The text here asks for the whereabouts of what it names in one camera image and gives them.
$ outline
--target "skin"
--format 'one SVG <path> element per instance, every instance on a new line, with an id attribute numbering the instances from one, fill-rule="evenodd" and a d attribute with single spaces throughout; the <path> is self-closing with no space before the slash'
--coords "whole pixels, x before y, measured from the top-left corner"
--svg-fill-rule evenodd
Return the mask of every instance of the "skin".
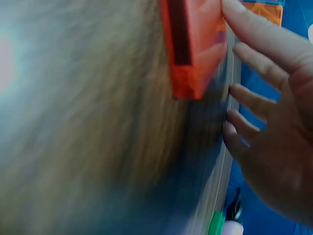
<path id="1" fill-rule="evenodd" d="M 261 200 L 313 227 L 313 46 L 236 0 L 223 0 L 223 13 L 242 41 L 234 53 L 281 92 L 276 103 L 239 84 L 231 86 L 230 94 L 267 125 L 260 131 L 229 111 L 225 144 Z"/>

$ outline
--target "green object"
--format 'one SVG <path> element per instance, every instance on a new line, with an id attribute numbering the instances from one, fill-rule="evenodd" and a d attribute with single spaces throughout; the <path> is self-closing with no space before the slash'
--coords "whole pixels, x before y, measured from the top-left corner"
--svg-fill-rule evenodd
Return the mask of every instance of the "green object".
<path id="1" fill-rule="evenodd" d="M 223 231 L 223 226 L 225 222 L 225 217 L 220 211 L 216 211 L 213 215 L 208 235 L 221 235 Z"/>

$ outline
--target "orange plastic tile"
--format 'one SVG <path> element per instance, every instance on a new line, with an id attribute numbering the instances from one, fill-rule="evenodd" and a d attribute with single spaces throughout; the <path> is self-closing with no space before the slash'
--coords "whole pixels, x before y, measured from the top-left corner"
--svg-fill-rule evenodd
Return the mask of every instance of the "orange plastic tile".
<path id="1" fill-rule="evenodd" d="M 282 25 L 283 7 L 280 5 L 264 4 L 264 3 L 243 3 L 246 8 L 259 16 L 267 18 L 274 24 Z"/>
<path id="2" fill-rule="evenodd" d="M 226 55 L 221 0 L 161 0 L 173 96 L 200 99 Z"/>

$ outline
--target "white object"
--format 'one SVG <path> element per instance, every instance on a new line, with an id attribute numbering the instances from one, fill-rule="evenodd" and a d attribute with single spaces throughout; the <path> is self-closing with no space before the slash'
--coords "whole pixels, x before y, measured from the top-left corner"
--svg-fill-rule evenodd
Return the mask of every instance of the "white object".
<path id="1" fill-rule="evenodd" d="M 244 227 L 235 221 L 226 221 L 224 223 L 222 235 L 243 235 Z"/>
<path id="2" fill-rule="evenodd" d="M 308 36 L 309 36 L 310 42 L 313 44 L 313 24 L 309 27 Z"/>

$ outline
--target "finger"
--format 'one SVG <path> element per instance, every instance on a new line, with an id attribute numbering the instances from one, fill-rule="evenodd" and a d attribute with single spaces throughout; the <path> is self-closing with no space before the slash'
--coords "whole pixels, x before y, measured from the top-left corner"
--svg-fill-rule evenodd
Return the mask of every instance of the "finger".
<path id="1" fill-rule="evenodd" d="M 289 74 L 313 60 L 310 42 L 247 10 L 237 0 L 223 0 L 223 14 L 234 33 Z"/>
<path id="2" fill-rule="evenodd" d="M 248 144 L 260 134 L 260 129 L 248 122 L 238 111 L 229 111 L 226 120 L 234 125 L 236 131 Z"/>
<path id="3" fill-rule="evenodd" d="M 271 111 L 276 107 L 276 102 L 253 93 L 240 84 L 232 85 L 229 93 L 263 121 L 267 121 Z"/>
<path id="4" fill-rule="evenodd" d="M 240 162 L 243 155 L 248 150 L 248 146 L 240 139 L 235 127 L 229 122 L 225 123 L 223 126 L 223 139 L 231 156 L 236 161 Z"/>
<path id="5" fill-rule="evenodd" d="M 234 46 L 233 51 L 242 62 L 251 66 L 275 89 L 281 91 L 284 82 L 288 81 L 288 73 L 282 70 L 266 56 L 250 48 L 247 44 L 238 43 Z"/>

